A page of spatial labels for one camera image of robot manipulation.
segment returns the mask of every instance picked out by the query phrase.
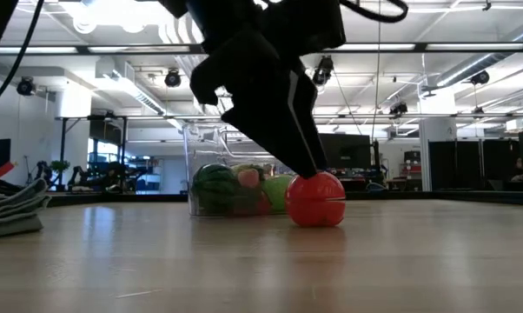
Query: white pillar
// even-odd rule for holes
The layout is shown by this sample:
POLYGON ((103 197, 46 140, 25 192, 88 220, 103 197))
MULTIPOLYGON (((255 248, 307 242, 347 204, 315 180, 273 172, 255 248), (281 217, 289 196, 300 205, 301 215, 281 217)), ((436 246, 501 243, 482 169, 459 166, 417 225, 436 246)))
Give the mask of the white pillar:
MULTIPOLYGON (((434 97, 420 100, 420 113, 456 113, 454 93, 451 88, 436 90, 434 94, 434 97)), ((421 179, 424 191, 432 190, 429 142, 453 141, 456 139, 456 134, 456 120, 454 118, 424 118, 420 120, 421 179)))
MULTIPOLYGON (((63 92, 58 92, 58 117, 87 117, 91 112, 91 91, 79 83, 70 81, 63 92)), ((67 122, 67 129, 75 121, 67 122)), ((62 122, 56 123, 56 148, 51 156, 52 160, 61 157, 61 128, 62 122)), ((80 121, 66 133, 64 145, 64 159, 70 162, 70 168, 63 175, 63 183, 70 180, 72 168, 79 165, 86 170, 88 165, 88 138, 89 121, 80 121)))

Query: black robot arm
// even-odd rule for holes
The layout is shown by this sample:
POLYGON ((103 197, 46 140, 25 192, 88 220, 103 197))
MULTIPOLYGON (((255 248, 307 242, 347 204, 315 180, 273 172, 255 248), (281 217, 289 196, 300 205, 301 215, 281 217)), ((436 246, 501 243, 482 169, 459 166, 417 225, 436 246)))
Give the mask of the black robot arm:
POLYGON ((348 0, 266 1, 159 0, 175 17, 187 12, 204 36, 209 57, 192 72, 190 88, 200 103, 218 104, 224 87, 234 107, 222 115, 246 136, 300 176, 327 168, 312 110, 317 89, 300 57, 346 42, 343 4, 364 17, 397 23, 408 12, 401 0, 390 2, 398 16, 383 16, 348 0))

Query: table surface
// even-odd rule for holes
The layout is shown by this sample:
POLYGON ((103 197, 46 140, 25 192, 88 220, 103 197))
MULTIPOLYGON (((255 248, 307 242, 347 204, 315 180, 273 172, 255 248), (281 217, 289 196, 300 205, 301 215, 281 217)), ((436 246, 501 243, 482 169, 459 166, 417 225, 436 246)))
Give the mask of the table surface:
POLYGON ((523 207, 350 202, 332 229, 186 203, 41 218, 0 239, 0 312, 523 312, 523 207))

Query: transparent container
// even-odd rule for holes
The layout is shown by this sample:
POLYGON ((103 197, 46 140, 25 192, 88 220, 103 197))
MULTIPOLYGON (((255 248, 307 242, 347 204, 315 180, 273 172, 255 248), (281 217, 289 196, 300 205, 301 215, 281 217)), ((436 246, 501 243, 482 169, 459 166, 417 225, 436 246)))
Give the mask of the transparent container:
POLYGON ((191 216, 284 214, 295 173, 225 123, 184 129, 191 216))

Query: gray cloth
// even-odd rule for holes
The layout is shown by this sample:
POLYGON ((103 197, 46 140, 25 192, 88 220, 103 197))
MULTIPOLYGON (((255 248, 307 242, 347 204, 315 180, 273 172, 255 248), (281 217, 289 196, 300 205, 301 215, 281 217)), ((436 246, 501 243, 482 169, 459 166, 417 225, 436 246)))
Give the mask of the gray cloth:
POLYGON ((47 183, 39 179, 14 196, 0 200, 0 236, 41 229, 37 212, 45 209, 51 199, 44 195, 47 189, 47 183))

